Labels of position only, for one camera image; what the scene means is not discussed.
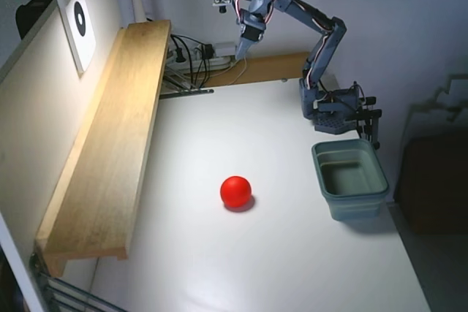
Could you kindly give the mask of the blue-grey gripper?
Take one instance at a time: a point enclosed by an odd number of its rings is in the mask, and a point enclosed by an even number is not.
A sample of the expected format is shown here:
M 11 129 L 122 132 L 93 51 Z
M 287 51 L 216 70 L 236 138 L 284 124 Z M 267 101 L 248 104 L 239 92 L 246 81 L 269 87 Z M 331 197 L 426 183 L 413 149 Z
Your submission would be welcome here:
M 240 10 L 239 26 L 241 35 L 236 47 L 235 59 L 242 60 L 246 54 L 263 39 L 266 30 L 266 20 L 269 8 L 264 12 L 250 12 L 247 9 Z

